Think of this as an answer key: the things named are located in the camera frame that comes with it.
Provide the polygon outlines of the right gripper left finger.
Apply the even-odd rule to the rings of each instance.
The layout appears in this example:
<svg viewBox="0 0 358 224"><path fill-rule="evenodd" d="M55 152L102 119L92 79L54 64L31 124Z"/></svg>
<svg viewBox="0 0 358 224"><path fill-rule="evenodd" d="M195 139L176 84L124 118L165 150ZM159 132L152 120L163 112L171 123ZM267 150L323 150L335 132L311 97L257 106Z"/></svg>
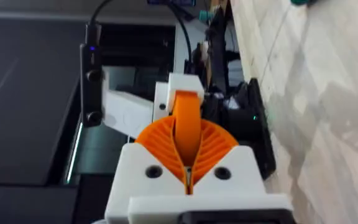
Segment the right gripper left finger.
<svg viewBox="0 0 358 224"><path fill-rule="evenodd" d="M174 126L174 116L158 119L123 146L104 212L106 223L177 223L188 181Z"/></svg>

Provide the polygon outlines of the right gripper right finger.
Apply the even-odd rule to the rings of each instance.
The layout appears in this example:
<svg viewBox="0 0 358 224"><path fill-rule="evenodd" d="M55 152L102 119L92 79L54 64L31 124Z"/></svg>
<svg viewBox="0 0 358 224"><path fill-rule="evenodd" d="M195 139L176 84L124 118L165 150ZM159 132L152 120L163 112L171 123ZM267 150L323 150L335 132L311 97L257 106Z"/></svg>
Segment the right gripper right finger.
<svg viewBox="0 0 358 224"><path fill-rule="evenodd" d="M251 180L260 185L252 148L241 146L224 128L201 120L201 142L188 181L190 195L243 194Z"/></svg>

